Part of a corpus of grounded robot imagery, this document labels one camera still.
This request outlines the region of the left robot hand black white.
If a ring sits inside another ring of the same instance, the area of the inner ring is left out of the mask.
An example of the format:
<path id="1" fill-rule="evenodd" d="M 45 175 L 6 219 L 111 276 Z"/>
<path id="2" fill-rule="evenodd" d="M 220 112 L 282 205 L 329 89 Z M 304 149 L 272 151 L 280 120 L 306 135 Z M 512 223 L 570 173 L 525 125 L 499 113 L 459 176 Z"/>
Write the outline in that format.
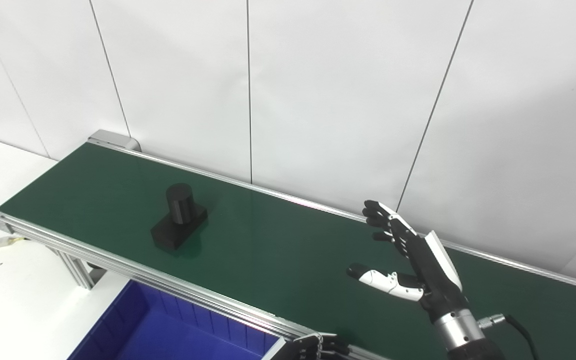
<path id="1" fill-rule="evenodd" d="M 289 343 L 288 360 L 344 360 L 350 355 L 349 344 L 336 333 L 314 332 Z"/>

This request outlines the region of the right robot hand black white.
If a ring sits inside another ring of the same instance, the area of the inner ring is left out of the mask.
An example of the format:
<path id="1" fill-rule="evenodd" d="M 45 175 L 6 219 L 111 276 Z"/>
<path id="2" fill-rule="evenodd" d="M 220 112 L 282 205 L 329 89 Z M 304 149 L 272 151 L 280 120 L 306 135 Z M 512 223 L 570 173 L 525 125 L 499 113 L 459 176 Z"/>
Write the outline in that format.
<path id="1" fill-rule="evenodd" d="M 395 210 L 375 200 L 365 200 L 362 214 L 369 226 L 380 229 L 372 238 L 392 244 L 414 273 L 352 263 L 346 269 L 348 276 L 390 296 L 419 303 L 432 323 L 470 308 L 457 269 L 434 232 L 420 235 Z"/>

